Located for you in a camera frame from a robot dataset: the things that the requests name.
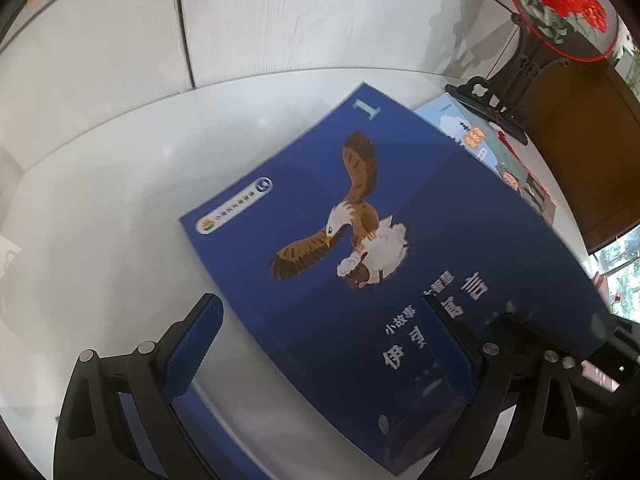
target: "blue book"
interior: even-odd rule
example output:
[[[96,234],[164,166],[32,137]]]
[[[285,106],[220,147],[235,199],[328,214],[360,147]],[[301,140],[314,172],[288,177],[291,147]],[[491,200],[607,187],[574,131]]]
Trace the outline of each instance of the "blue book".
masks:
[[[578,360],[607,336],[605,305],[543,219],[365,84],[181,222],[289,381],[394,474],[443,443],[477,387],[425,293],[480,344],[508,308]]]

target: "window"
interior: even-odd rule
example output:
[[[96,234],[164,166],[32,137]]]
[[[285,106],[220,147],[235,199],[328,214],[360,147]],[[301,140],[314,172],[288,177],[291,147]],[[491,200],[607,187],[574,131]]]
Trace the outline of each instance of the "window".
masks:
[[[640,225],[594,256],[607,277],[611,311],[640,322]]]

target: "wooden furniture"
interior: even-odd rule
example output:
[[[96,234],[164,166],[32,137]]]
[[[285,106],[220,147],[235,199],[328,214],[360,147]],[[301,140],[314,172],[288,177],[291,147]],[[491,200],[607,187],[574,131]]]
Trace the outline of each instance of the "wooden furniture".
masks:
[[[591,253],[640,219],[640,102],[606,61],[540,77],[527,133],[556,177]]]

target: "blue gripper pad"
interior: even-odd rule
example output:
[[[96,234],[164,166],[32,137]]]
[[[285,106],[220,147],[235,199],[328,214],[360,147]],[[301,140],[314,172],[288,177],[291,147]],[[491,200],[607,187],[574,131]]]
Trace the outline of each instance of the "blue gripper pad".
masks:
[[[171,402],[174,397],[187,391],[211,343],[213,343],[213,339],[222,326],[223,306],[220,298],[213,294],[207,294],[200,301],[206,302],[204,306],[200,307],[199,303],[184,321],[179,322],[190,323],[190,326],[166,362],[166,379],[162,394],[167,402]],[[196,314],[193,320],[190,319],[192,314]],[[172,328],[179,323],[175,323],[169,328],[167,334],[160,340],[160,346],[162,346],[164,338],[170,336]]]

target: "brown eagle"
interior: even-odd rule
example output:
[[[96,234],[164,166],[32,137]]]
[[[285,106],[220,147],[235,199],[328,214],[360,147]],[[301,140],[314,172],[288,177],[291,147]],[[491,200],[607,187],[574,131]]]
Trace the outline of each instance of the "brown eagle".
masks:
[[[362,248],[360,241],[373,240],[380,224],[378,212],[364,199],[378,182],[378,164],[373,143],[365,134],[353,132],[342,148],[342,161],[351,179],[347,195],[331,209],[326,226],[302,240],[290,243],[271,259],[271,277],[286,280],[318,263],[342,238],[347,226],[353,228],[351,245]]]

